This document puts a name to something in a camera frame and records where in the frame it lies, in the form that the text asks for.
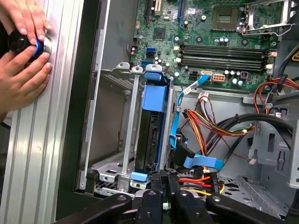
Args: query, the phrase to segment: blue drive bracket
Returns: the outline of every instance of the blue drive bracket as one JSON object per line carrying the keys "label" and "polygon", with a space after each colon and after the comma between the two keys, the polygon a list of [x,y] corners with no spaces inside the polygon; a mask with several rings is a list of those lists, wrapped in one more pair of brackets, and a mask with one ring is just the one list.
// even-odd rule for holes
{"label": "blue drive bracket", "polygon": [[131,180],[133,181],[139,181],[139,182],[146,182],[148,179],[147,174],[132,172],[131,173]]}
{"label": "blue drive bracket", "polygon": [[184,167],[191,168],[193,166],[203,166],[221,170],[223,168],[223,161],[200,154],[196,154],[193,158],[186,157]]}

